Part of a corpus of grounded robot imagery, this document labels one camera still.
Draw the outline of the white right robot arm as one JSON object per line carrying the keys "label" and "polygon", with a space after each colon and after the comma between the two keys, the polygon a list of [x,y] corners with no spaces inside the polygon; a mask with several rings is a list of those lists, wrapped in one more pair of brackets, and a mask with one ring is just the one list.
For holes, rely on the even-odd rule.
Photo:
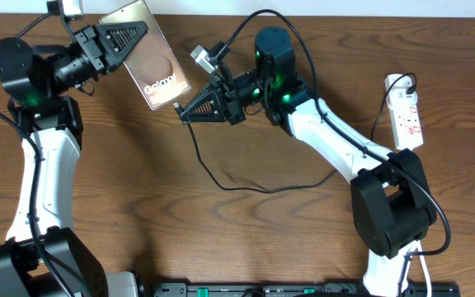
{"label": "white right robot arm", "polygon": [[259,31],[256,65],[237,76],[221,60],[227,52],[223,42],[191,52],[210,78],[186,106],[174,105],[181,121],[235,125],[248,106],[261,104],[272,125],[319,152],[349,183],[355,229],[369,249],[366,291],[404,294],[410,260],[437,220],[420,159],[409,148],[394,153],[376,144],[335,115],[298,76],[287,30]]}

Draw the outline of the gold Galaxy smartphone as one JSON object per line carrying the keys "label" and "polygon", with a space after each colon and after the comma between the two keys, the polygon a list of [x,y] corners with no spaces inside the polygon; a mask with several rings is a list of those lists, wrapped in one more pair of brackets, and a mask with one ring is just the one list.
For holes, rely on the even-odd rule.
{"label": "gold Galaxy smartphone", "polygon": [[187,94],[191,85],[144,1],[134,1],[100,19],[102,24],[131,21],[145,22],[148,32],[125,66],[150,109],[156,110]]}

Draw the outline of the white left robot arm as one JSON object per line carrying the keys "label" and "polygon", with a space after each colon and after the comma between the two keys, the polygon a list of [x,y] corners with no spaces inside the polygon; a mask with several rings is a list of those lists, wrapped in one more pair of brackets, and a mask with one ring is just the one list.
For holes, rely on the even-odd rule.
{"label": "white left robot arm", "polygon": [[141,296],[132,271],[108,273],[73,230],[82,117],[70,88],[115,71],[147,34],[143,21],[85,26],[70,45],[0,40],[5,121],[21,138],[20,200],[0,245],[1,296]]}

